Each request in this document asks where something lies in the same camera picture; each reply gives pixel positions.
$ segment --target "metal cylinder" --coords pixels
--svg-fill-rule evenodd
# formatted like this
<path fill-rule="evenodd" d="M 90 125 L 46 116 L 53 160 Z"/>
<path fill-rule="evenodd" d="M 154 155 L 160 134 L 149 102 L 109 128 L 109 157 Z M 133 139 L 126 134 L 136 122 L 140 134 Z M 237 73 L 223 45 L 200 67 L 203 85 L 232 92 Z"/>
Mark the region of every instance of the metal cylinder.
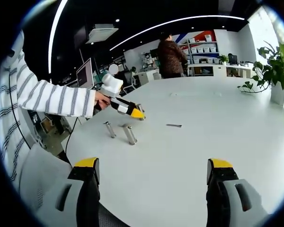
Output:
<path fill-rule="evenodd" d="M 137 143 L 137 139 L 133 135 L 132 127 L 131 125 L 125 124 L 123 125 L 123 130 L 125 132 L 125 135 L 128 138 L 128 142 L 130 145 L 135 145 Z"/>
<path fill-rule="evenodd" d="M 112 126 L 110 125 L 110 123 L 109 122 L 105 122 L 104 124 L 106 125 L 106 127 L 107 127 L 107 129 L 109 131 L 110 137 L 111 138 L 115 138 L 115 133 L 114 133 L 114 130 L 113 130 Z"/>
<path fill-rule="evenodd" d="M 138 104 L 137 105 L 137 108 L 144 114 L 144 110 L 143 110 L 143 108 L 142 108 L 142 105 L 141 104 Z M 140 119 L 140 121 L 144 121 L 145 120 L 145 115 L 144 115 L 144 117 L 143 118 L 139 118 Z"/>

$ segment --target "white pot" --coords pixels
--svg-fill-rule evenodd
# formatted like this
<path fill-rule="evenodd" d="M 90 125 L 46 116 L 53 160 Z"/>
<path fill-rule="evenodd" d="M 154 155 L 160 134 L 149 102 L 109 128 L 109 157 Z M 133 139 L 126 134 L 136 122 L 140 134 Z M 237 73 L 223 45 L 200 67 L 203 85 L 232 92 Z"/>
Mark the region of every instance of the white pot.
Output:
<path fill-rule="evenodd" d="M 277 103 L 284 107 L 284 90 L 282 90 L 281 83 L 278 81 L 276 85 L 271 85 L 271 97 L 270 100 L 273 103 Z"/>

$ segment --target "brown sweater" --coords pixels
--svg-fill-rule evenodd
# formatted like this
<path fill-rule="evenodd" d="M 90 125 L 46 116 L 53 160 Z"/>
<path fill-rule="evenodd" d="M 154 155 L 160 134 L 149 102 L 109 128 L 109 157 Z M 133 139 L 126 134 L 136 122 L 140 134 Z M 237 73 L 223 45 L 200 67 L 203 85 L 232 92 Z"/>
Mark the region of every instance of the brown sweater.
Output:
<path fill-rule="evenodd" d="M 186 55 L 174 41 L 161 41 L 158 46 L 160 73 L 182 73 Z"/>

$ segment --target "woman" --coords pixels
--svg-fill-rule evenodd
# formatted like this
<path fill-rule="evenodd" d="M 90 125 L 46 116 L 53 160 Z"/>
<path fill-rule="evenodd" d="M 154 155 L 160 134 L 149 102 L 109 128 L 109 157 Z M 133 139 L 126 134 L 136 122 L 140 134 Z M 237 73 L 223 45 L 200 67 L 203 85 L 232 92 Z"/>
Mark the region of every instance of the woman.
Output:
<path fill-rule="evenodd" d="M 162 33 L 158 46 L 160 74 L 164 79 L 181 77 L 183 67 L 187 66 L 185 53 L 172 41 L 170 33 Z"/>

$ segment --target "hand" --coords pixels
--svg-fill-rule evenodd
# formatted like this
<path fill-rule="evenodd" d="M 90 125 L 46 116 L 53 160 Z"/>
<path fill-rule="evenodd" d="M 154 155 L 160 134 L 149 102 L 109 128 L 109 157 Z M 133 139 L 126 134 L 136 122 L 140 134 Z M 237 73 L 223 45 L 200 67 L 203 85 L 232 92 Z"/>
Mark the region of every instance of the hand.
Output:
<path fill-rule="evenodd" d="M 103 95 L 102 93 L 96 91 L 96 93 L 95 93 L 95 105 L 97 104 L 97 102 L 99 103 L 99 106 L 101 107 L 101 109 L 105 109 L 110 104 L 110 98 Z"/>

